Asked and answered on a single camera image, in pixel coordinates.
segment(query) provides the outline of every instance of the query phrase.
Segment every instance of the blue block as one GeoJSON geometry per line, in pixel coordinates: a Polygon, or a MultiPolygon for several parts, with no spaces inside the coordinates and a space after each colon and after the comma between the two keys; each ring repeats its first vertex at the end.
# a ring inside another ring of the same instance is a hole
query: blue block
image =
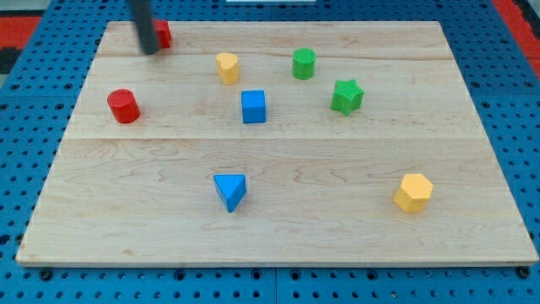
{"type": "Polygon", "coordinates": [[[264,90],[245,90],[241,93],[242,120],[244,123],[258,123],[267,120],[267,105],[264,90]]]}
{"type": "Polygon", "coordinates": [[[216,174],[213,176],[219,198],[233,212],[246,195],[246,176],[243,174],[216,174]]]}

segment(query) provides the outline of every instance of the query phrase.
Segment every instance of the blue cube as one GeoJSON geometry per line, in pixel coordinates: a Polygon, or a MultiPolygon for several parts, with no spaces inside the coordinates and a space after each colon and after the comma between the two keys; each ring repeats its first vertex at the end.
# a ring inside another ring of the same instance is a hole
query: blue cube
{"type": "Polygon", "coordinates": [[[242,120],[244,123],[258,123],[267,120],[267,104],[264,90],[244,90],[241,93],[242,120]]]}

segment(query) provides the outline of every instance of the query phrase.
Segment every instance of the wooden board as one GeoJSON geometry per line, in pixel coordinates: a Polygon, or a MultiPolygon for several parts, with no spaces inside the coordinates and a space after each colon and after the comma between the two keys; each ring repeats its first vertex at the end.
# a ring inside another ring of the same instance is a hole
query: wooden board
{"type": "Polygon", "coordinates": [[[435,22],[182,23],[140,54],[109,23],[17,256],[62,267],[440,267],[538,257],[435,22]],[[316,75],[291,76],[295,48],[316,75]],[[215,54],[240,58],[222,85],[215,54]],[[334,81],[357,79],[350,117],[334,81]],[[143,115],[115,122],[127,88],[143,115]],[[265,89],[267,122],[245,125],[240,91],[265,89]],[[215,173],[243,172],[233,214],[215,173]],[[404,174],[435,185],[427,208],[392,198],[404,174]]]}

